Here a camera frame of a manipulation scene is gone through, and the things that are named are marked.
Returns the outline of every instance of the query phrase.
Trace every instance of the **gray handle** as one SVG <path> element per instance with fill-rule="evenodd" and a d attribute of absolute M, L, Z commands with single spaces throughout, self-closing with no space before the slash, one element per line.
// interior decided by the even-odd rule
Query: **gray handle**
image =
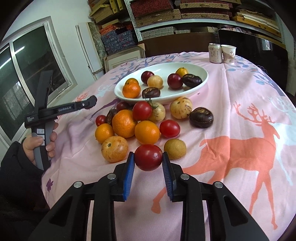
<path fill-rule="evenodd" d="M 34 148 L 34 157 L 36 161 L 36 167 L 40 170 L 46 170 L 50 167 L 51 158 L 47 155 L 45 149 L 46 145 L 50 143 L 50 134 L 53 131 L 55 121 L 50 121 L 45 124 L 45 128 L 32 128 L 32 136 L 41 136 L 44 139 L 44 143 L 39 147 Z"/>

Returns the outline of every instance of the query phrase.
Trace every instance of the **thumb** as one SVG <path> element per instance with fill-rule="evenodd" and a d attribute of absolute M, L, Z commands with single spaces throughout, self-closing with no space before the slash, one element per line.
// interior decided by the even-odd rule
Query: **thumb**
<path fill-rule="evenodd" d="M 24 140 L 24 148 L 27 150 L 33 150 L 34 148 L 40 146 L 43 143 L 42 137 L 27 137 Z"/>

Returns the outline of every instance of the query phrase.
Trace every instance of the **orange deer print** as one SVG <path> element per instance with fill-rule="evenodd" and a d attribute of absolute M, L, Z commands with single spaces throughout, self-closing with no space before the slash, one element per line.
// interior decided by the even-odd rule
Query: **orange deer print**
<path fill-rule="evenodd" d="M 208 181 L 208 183 L 220 181 L 228 175 L 232 168 L 236 167 L 240 167 L 248 171 L 258 171 L 259 174 L 255 190 L 251 197 L 249 213 L 252 214 L 259 191 L 262 184 L 265 183 L 272 211 L 271 223 L 273 228 L 277 229 L 269 171 L 273 168 L 276 153 L 276 144 L 273 135 L 276 135 L 277 138 L 280 137 L 275 128 L 269 124 L 274 123 L 271 121 L 270 116 L 267 117 L 263 110 L 262 115 L 260 115 L 254 104 L 248 107 L 248 113 L 253 119 L 250 119 L 239 112 L 240 104 L 235 103 L 234 107 L 239 116 L 243 117 L 247 121 L 255 123 L 256 126 L 260 126 L 264 137 L 238 140 L 230 139 L 228 136 L 220 136 L 213 139 L 204 139 L 200 143 L 200 146 L 205 146 L 201 150 L 199 160 L 193 166 L 183 168 L 183 171 L 189 175 L 199 175 L 208 171 L 215 171 L 213 177 Z M 159 202 L 165 193 L 166 189 L 163 188 L 154 198 L 153 206 L 151 208 L 153 212 L 160 213 Z"/>
<path fill-rule="evenodd" d="M 87 97 L 88 94 L 89 94 L 89 93 L 86 92 L 86 93 L 83 93 L 83 94 L 79 95 L 79 96 L 77 97 L 77 101 L 82 101 L 84 98 Z"/>

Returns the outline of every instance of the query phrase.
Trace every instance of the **brown wooden headboard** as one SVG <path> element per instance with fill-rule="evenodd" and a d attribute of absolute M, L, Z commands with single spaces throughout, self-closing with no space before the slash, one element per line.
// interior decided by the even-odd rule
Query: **brown wooden headboard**
<path fill-rule="evenodd" d="M 208 52 L 209 43 L 215 43 L 213 33 L 172 34 L 146 39 L 139 44 L 145 44 L 146 57 L 181 53 L 181 52 Z"/>

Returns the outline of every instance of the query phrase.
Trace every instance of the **white dish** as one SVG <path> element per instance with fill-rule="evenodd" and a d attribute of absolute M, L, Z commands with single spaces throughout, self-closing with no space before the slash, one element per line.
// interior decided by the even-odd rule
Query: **white dish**
<path fill-rule="evenodd" d="M 202 83 L 199 86 L 194 87 L 194 88 L 189 88 L 185 85 L 183 85 L 183 88 L 178 89 L 178 90 L 173 90 L 173 89 L 169 88 L 168 83 L 167 83 L 168 76 L 172 73 L 175 73 L 177 71 L 177 69 L 181 68 L 181 67 L 186 68 L 190 74 L 194 74 L 194 75 L 199 76 L 202 79 Z M 160 90 L 160 97 L 151 98 L 151 100 L 159 102 L 161 104 L 169 104 L 181 96 L 190 97 L 191 95 L 196 93 L 200 88 L 202 88 L 206 84 L 207 79 L 209 77 L 208 72 L 204 68 L 194 65 L 194 64 L 188 64 L 188 63 L 156 64 L 156 65 L 151 65 L 149 67 L 145 67 L 143 69 L 139 69 L 139 70 L 125 76 L 124 78 L 122 78 L 115 86 L 115 89 L 114 89 L 115 95 L 119 99 L 124 100 L 129 103 L 136 103 L 138 101 L 144 100 L 142 98 L 142 91 L 144 89 L 148 88 L 148 86 L 141 81 L 141 75 L 144 71 L 151 71 L 155 75 L 159 75 L 163 79 L 163 88 Z M 140 87 L 141 87 L 141 93 L 135 99 L 126 98 L 122 94 L 122 88 L 123 88 L 125 82 L 129 78 L 135 78 L 136 80 L 138 80 Z"/>

